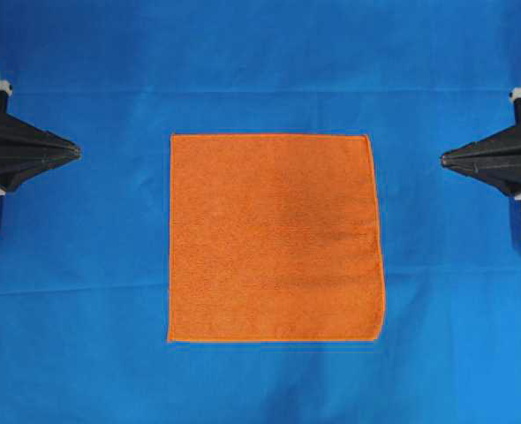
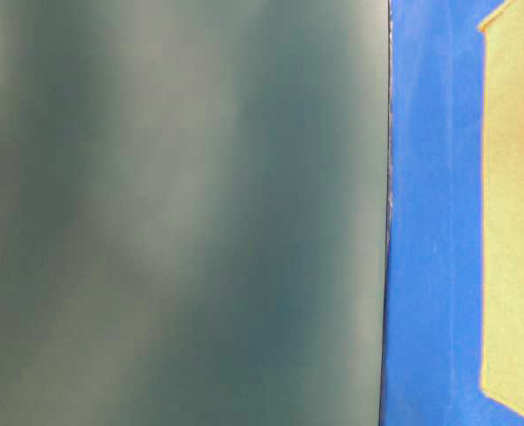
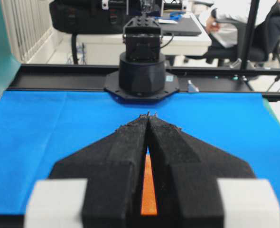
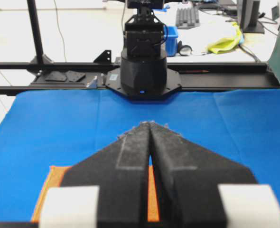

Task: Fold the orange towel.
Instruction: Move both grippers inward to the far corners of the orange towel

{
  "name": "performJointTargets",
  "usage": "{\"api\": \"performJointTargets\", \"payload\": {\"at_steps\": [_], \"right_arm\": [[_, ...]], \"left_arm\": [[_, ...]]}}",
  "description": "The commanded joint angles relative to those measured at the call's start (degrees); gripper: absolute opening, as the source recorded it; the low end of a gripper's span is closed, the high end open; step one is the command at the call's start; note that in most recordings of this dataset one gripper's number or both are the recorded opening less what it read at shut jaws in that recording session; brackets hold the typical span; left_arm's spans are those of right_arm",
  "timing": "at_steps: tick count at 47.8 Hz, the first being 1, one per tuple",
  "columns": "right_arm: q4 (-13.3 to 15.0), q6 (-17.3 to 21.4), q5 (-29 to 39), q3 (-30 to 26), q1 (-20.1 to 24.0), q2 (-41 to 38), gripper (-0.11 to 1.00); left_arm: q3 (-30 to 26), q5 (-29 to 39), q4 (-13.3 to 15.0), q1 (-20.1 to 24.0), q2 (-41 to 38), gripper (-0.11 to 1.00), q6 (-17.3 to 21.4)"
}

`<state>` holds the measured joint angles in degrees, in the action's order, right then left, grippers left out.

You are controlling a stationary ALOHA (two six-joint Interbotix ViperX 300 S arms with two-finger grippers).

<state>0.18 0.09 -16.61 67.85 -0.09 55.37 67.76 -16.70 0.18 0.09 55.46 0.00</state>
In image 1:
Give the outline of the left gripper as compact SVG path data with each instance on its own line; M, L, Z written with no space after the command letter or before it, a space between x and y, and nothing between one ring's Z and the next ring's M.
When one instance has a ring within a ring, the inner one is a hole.
M0 150L0 225L6 192L15 192L28 179L80 158L80 148L73 142L5 113L11 95L12 85L7 80L0 79L0 141L64 150Z

